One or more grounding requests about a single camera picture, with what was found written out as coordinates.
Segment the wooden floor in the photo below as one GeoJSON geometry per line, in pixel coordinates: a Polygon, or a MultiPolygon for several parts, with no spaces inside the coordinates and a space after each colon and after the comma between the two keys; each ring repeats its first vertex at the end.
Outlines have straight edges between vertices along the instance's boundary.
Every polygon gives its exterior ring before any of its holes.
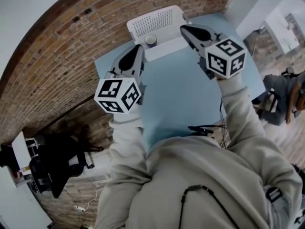
{"type": "MultiPolygon", "coordinates": [[[[296,73],[305,71],[305,58],[303,57],[305,42],[297,29],[295,29],[295,34],[301,46],[285,56],[278,56],[277,48],[267,31],[257,37],[254,60],[262,78],[267,74],[279,75],[288,66],[293,67],[296,73]]],[[[250,50],[254,48],[255,38],[254,33],[247,40],[250,50]]],[[[102,188],[109,179],[107,169],[110,155],[107,148],[112,142],[112,130],[108,125],[110,119],[111,115],[103,113],[100,107],[90,100],[46,130],[46,132],[72,131],[77,135],[81,126],[88,124],[90,127],[88,140],[94,146],[106,148],[101,153],[91,157],[87,156],[88,163],[93,161],[96,168],[85,169],[81,176],[70,178],[59,199],[54,199],[50,192],[37,194],[38,200],[49,216],[62,228],[78,229],[81,224],[94,225],[97,201],[90,204],[86,213],[77,212],[73,207],[75,204],[86,207],[87,202],[95,198],[96,190],[102,188]]],[[[290,162],[305,167],[305,114],[292,120],[290,125],[273,126],[265,121],[262,123],[266,136],[281,147],[290,162]]],[[[222,142],[221,130],[216,130],[214,136],[219,143],[222,142]]]]}

